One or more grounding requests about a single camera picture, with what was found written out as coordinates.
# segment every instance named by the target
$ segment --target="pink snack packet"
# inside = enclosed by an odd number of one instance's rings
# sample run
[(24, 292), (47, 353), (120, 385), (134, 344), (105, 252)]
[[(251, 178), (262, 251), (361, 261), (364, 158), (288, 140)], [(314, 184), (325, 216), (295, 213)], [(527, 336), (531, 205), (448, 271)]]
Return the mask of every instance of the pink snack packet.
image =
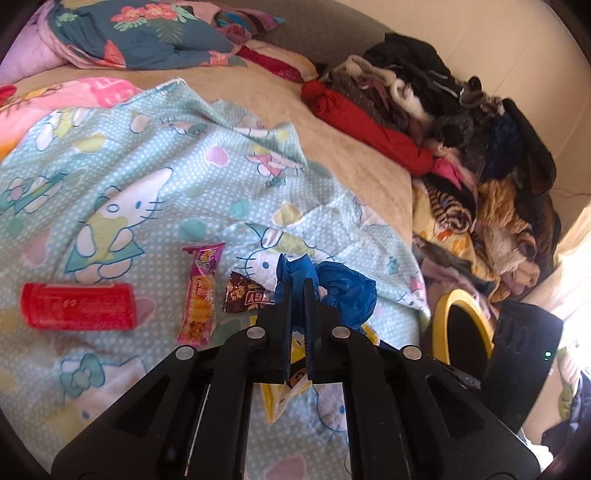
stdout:
[(184, 247), (193, 263), (183, 314), (183, 325), (177, 342), (202, 348), (207, 345), (215, 328), (214, 273), (226, 244)]

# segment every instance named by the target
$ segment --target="snack wrapper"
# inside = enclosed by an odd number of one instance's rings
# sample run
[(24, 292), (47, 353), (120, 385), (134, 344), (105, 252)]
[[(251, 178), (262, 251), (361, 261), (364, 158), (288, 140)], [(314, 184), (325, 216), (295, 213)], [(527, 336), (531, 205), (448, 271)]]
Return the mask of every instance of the snack wrapper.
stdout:
[(227, 313), (240, 313), (252, 309), (261, 309), (273, 304), (273, 292), (266, 290), (260, 283), (240, 275), (230, 273), (226, 283), (226, 297), (222, 310)]
[[(256, 315), (252, 315), (250, 324), (254, 325), (255, 323)], [(379, 345), (379, 336), (369, 323), (364, 323), (361, 329), (374, 345)], [(290, 400), (307, 390), (311, 385), (312, 382), (308, 380), (306, 370), (304, 336), (301, 333), (293, 332), (291, 334), (290, 379), (281, 385), (260, 384), (266, 422), (268, 424), (274, 423), (285, 411)]]
[(193, 256), (183, 325), (177, 342), (202, 348), (207, 345), (215, 328), (214, 273), (226, 244), (184, 247)]

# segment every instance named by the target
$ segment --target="light blue polka dot blanket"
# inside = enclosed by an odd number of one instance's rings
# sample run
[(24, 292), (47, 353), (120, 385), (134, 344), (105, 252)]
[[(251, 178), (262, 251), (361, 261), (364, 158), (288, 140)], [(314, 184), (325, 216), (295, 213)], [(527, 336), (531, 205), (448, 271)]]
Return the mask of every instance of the light blue polka dot blanket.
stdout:
[[(0, 166), (0, 403), (43, 466), (175, 348), (190, 268), (181, 248), (218, 242), (226, 248), (212, 346), (249, 322), (221, 312), (229, 273), (273, 289), (280, 253), (344, 262), (373, 278), (370, 324), (394, 346), (418, 340), (428, 311), (410, 250), (305, 158), (291, 124), (265, 129), (240, 106), (206, 103), (182, 80), (112, 109), (55, 111)], [(29, 329), (18, 307), (25, 282), (130, 283), (138, 327)], [(339, 385), (308, 389), (271, 426), (255, 389), (247, 476), (284, 472), (349, 477)]]

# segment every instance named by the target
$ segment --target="yellow round object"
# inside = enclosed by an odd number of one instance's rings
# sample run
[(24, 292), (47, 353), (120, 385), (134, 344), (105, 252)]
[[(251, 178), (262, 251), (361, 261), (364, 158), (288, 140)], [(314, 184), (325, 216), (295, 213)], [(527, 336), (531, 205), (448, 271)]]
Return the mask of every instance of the yellow round object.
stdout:
[(433, 357), (445, 362), (447, 365), (451, 365), (447, 338), (447, 322), (449, 311), (453, 305), (460, 307), (470, 316), (482, 338), (486, 357), (490, 358), (493, 348), (492, 337), (495, 332), (476, 300), (467, 291), (460, 289), (453, 290), (441, 297), (435, 307), (435, 314), (432, 319)]

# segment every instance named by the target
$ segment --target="red cylinder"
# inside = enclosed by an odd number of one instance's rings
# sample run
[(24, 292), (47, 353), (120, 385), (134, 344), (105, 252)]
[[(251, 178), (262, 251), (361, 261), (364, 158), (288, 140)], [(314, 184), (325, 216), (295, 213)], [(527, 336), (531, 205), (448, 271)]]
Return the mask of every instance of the red cylinder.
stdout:
[(131, 330), (136, 327), (134, 289), (26, 283), (21, 293), (25, 324), (42, 330)]

